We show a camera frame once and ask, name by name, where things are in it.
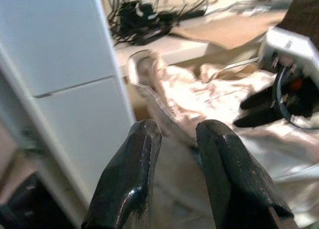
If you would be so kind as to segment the black box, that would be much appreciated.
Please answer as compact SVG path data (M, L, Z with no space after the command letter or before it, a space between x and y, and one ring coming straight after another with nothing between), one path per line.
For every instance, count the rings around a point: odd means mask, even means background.
M37 174L32 173L0 205L0 225L4 229L53 229L53 204Z

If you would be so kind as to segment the pale pink cloth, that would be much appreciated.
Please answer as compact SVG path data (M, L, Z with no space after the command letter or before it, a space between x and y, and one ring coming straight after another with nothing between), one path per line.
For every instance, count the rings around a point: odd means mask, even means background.
M296 223L319 222L319 130L304 130L281 119L253 128L233 125L240 102L270 86L275 75L255 64L232 69L204 64L200 75L169 66L155 55L151 78L173 120L190 137L206 119L216 119L241 138L250 153L273 178L295 215Z

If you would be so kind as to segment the clear plastic laundry basket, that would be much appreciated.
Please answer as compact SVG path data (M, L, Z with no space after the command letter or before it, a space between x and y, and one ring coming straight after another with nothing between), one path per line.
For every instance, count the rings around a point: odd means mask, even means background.
M197 148L195 138L180 128L165 104L163 92L156 80L158 66L165 66L165 62L157 52L138 51L128 58L126 65L128 81L145 99L150 115L158 123L164 135L174 138L187 147Z

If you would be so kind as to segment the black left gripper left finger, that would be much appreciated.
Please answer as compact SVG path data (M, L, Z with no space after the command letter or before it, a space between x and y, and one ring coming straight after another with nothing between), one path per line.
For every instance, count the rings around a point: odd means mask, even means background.
M101 174L81 229L151 229L161 140L155 120L132 125Z

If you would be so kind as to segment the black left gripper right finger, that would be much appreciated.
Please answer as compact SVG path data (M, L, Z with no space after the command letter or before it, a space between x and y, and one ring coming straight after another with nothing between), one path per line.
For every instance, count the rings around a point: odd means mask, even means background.
M238 135L205 120L196 139L216 229L294 229L291 209Z

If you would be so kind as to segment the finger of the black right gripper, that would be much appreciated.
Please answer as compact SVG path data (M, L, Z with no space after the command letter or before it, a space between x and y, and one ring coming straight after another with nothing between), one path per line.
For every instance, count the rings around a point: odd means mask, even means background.
M240 103L242 110L252 109L254 107L261 106L265 103L271 103L273 99L273 87L269 86L263 90L253 93L246 97Z
M270 106L260 106L243 110L234 120L236 127L257 127L275 122L282 117Z

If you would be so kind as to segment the white washing machine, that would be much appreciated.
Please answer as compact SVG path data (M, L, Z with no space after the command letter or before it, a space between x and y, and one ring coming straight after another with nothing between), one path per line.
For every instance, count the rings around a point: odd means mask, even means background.
M101 0L0 0L0 119L79 229L135 121Z

